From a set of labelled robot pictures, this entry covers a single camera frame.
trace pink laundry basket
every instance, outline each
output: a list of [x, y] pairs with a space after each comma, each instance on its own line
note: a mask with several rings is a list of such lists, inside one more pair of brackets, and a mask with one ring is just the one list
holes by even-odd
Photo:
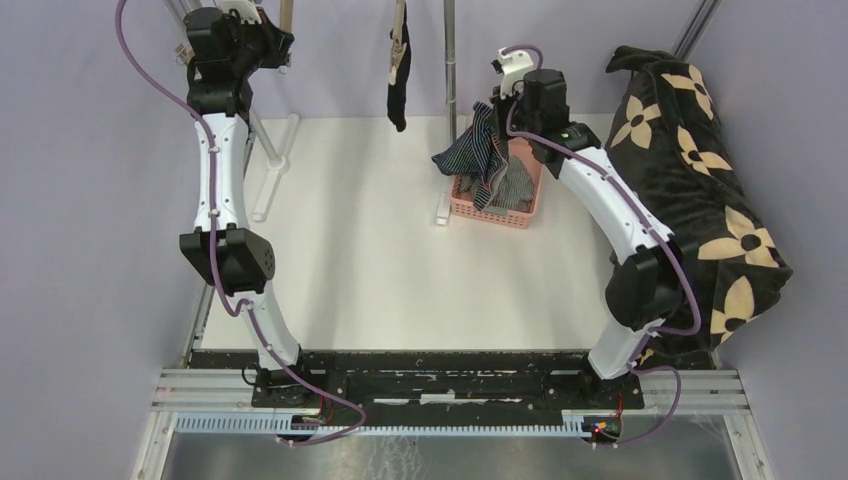
[[509, 142], [509, 153], [521, 159], [527, 173], [533, 181], [533, 186], [536, 190], [536, 195], [533, 201], [529, 202], [529, 212], [518, 212], [515, 210], [507, 210], [505, 208], [487, 207], [482, 211], [474, 208], [471, 200], [471, 192], [459, 193], [459, 176], [453, 179], [453, 190], [451, 191], [451, 213], [460, 217], [474, 218], [489, 223], [497, 223], [498, 225], [506, 225], [507, 227], [520, 228], [522, 230], [530, 226], [530, 221], [536, 216], [536, 210], [539, 202], [539, 192], [542, 190], [542, 169], [541, 163], [533, 158], [533, 150], [530, 144], [523, 138], [514, 138]]

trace white tabletop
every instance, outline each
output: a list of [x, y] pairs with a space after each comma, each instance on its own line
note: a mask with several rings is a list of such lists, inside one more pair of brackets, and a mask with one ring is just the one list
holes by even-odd
[[[575, 115], [606, 138], [612, 115]], [[286, 120], [267, 120], [279, 144]], [[446, 120], [303, 120], [264, 223], [274, 289], [307, 349], [587, 349], [610, 318], [611, 247], [586, 208], [545, 171], [528, 230], [452, 216], [435, 225], [445, 179], [430, 157]], [[264, 179], [258, 142], [245, 178], [248, 212]], [[253, 348], [216, 299], [204, 349]]]

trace robotic arm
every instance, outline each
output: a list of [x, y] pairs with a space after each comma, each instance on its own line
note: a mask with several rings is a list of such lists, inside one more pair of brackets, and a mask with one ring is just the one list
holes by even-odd
[[[612, 244], [615, 268], [605, 297], [615, 321], [589, 352], [588, 363], [600, 380], [619, 377], [627, 373], [648, 330], [662, 325], [683, 303], [683, 287], [660, 242], [687, 278], [695, 270], [698, 245], [654, 218], [618, 176], [591, 129], [569, 119], [562, 72], [536, 68], [521, 49], [501, 49], [492, 64], [503, 75], [491, 98], [501, 138], [514, 136], [515, 128], [550, 143], [531, 140], [534, 157], [577, 194]], [[554, 144], [589, 162], [566, 158], [551, 148]]]
[[[286, 326], [271, 285], [274, 249], [250, 231], [247, 221], [244, 169], [253, 147], [248, 113], [253, 91], [247, 80], [259, 68], [287, 65], [294, 36], [275, 27], [250, 1], [219, 0], [218, 5], [220, 9], [194, 10], [184, 19], [195, 52], [188, 64], [188, 104], [202, 115], [216, 145], [210, 151], [204, 126], [196, 122], [200, 199], [194, 231], [180, 236], [180, 250], [209, 285], [215, 284], [212, 270], [217, 269], [224, 294], [232, 297], [225, 301], [246, 305], [240, 315], [254, 343], [264, 346], [258, 349], [260, 366], [278, 370], [281, 367], [272, 354], [293, 365], [300, 345]], [[213, 199], [214, 208], [210, 208]], [[217, 257], [214, 266], [212, 238]], [[250, 309], [257, 325], [252, 323]], [[257, 326], [264, 338], [258, 337]]]

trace gray striped fabric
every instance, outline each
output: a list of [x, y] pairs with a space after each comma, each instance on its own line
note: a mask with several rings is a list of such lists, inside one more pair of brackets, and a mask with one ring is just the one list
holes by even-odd
[[509, 157], [509, 146], [498, 138], [491, 116], [490, 106], [475, 103], [471, 126], [447, 150], [434, 155], [433, 163], [444, 175], [461, 175], [460, 190], [471, 190], [477, 210], [490, 205], [519, 210], [522, 202], [533, 200], [533, 181], [521, 160]]

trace wall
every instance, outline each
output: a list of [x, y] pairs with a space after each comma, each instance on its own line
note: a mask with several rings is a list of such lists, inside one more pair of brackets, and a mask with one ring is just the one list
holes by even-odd
[[[197, 292], [193, 125], [124, 59], [115, 3], [4, 6], [0, 478], [127, 478]], [[184, 92], [167, 10], [130, 3], [140, 61]]]
[[[696, 0], [457, 0], [457, 105], [470, 113], [499, 79], [498, 48], [533, 43], [545, 64], [565, 72], [576, 113], [613, 113], [627, 84], [604, 68], [629, 43], [671, 50]], [[277, 18], [279, 2], [265, 2]], [[394, 0], [295, 2], [293, 65], [286, 75], [259, 72], [251, 83], [263, 116], [385, 115], [389, 32]], [[408, 0], [412, 71], [408, 115], [445, 113], [444, 20], [441, 0]]]
[[778, 479], [844, 478], [848, 4], [725, 0], [694, 51], [736, 171], [796, 272], [728, 340]]

